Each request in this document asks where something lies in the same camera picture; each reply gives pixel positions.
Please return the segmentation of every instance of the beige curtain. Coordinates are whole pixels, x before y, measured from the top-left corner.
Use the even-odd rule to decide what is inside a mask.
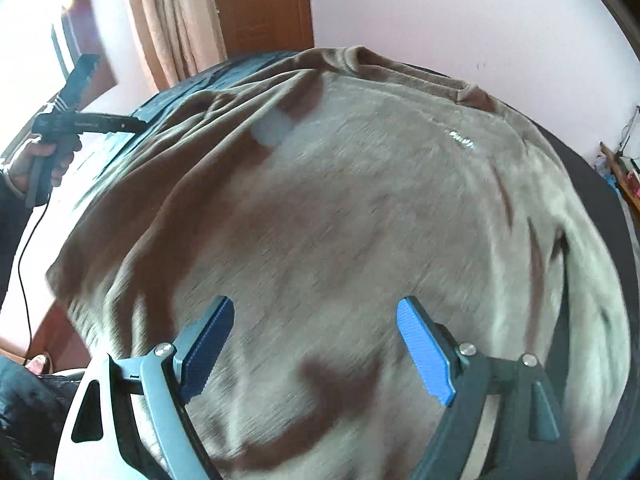
[[[148,73],[164,90],[226,59],[215,0],[129,0]]]

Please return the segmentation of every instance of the hand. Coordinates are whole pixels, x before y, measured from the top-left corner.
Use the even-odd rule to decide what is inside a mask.
[[[80,137],[76,136],[78,141],[74,146],[74,152],[79,152],[82,148],[82,142]],[[8,174],[9,179],[14,184],[15,189],[22,193],[26,193],[29,189],[29,177],[31,174],[31,167],[33,165],[33,158],[36,156],[49,156],[56,151],[56,145],[51,142],[42,142],[41,139],[29,139],[25,142],[20,150],[15,154],[11,161]],[[51,171],[51,185],[59,186],[62,183],[62,177],[69,169],[69,165],[74,160],[73,152],[64,156],[60,163]]]

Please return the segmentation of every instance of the power cord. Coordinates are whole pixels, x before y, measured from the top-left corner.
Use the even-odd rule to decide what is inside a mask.
[[[31,317],[29,316],[29,304],[27,303],[27,294],[24,291],[24,283],[22,282],[22,273],[20,272],[20,268],[22,267],[22,257],[24,256],[24,251],[27,250],[27,247],[29,246],[29,242],[31,242],[31,238],[33,237],[34,232],[36,232],[36,229],[40,225],[40,222],[42,222],[44,215],[46,215],[47,209],[49,209],[50,202],[51,202],[51,195],[49,195],[49,198],[47,199],[47,205],[45,206],[44,211],[42,212],[42,215],[36,222],[36,225],[34,225],[33,229],[31,230],[31,234],[29,235],[29,238],[27,238],[27,242],[25,243],[24,247],[22,248],[22,252],[20,253],[20,258],[18,258],[18,280],[20,281],[20,288],[22,289],[22,298],[24,299],[24,311],[27,315],[27,327],[29,327],[29,345],[27,346],[27,351],[24,354],[24,361],[22,362],[22,366],[27,364],[27,358],[29,355],[29,351],[31,350],[31,344],[33,343],[33,332],[31,331]]]

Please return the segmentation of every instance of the bright light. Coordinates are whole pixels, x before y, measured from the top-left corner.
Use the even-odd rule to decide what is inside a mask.
[[[71,0],[0,2],[0,151],[65,79],[51,41],[51,26]]]

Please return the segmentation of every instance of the window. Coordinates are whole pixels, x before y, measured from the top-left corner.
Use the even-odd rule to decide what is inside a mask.
[[[71,0],[0,2],[0,152],[65,84],[72,57],[62,13]]]

